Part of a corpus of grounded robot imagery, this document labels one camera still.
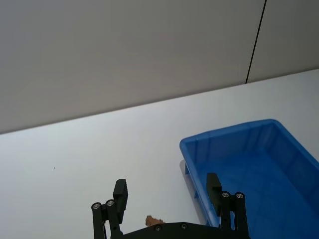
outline gray wall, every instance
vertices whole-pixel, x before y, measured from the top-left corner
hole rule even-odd
[[[242,84],[263,0],[2,0],[0,132]]]
[[[267,0],[248,82],[319,67],[319,1]]]

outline white table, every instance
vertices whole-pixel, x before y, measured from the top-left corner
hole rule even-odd
[[[91,239],[91,204],[110,199],[119,178],[124,233],[149,214],[200,223],[179,141],[274,118],[319,159],[318,89],[314,70],[0,135],[0,237]]]

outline black line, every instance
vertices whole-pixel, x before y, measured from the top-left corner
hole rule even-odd
[[[264,12],[265,12],[266,3],[267,3],[267,0],[265,0],[264,7],[263,7],[263,12],[261,13],[260,22],[259,22],[259,26],[258,26],[258,30],[257,30],[257,35],[256,35],[256,39],[255,39],[253,53],[251,54],[251,58],[250,58],[250,63],[249,63],[249,68],[248,68],[245,84],[247,84],[247,82],[248,82],[248,76],[249,76],[249,72],[250,72],[250,67],[251,67],[251,63],[253,62],[253,57],[254,57],[254,54],[255,54],[255,49],[256,49],[257,39],[258,39],[259,31],[260,31],[261,22],[263,21],[263,16],[264,16]]]

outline small brown object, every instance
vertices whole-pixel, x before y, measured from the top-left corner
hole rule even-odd
[[[153,218],[152,216],[148,215],[145,219],[145,225],[150,227],[150,226],[153,226],[153,225],[156,225],[156,224],[163,224],[165,222],[163,222],[163,220],[161,219],[156,219],[156,218]]]

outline blue container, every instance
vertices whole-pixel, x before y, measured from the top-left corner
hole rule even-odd
[[[319,238],[319,163],[278,121],[201,133],[180,149],[208,225],[219,225],[206,191],[215,172],[223,190],[246,195],[252,239]]]

